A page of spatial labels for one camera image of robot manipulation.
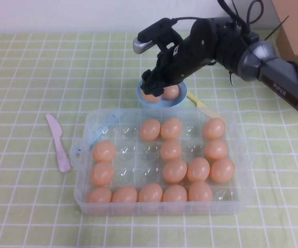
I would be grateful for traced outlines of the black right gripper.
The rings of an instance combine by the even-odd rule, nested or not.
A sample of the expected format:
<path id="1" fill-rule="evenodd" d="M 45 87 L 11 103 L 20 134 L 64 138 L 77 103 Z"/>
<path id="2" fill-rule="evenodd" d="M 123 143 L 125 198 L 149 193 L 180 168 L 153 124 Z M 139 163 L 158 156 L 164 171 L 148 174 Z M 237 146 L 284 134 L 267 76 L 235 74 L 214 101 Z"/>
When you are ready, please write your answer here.
<path id="1" fill-rule="evenodd" d="M 182 82 L 214 59 L 217 46 L 214 24 L 212 19 L 195 21 L 187 38 L 159 56 L 155 69 L 142 74 L 141 89 L 145 95 L 161 96 L 165 85 Z"/>

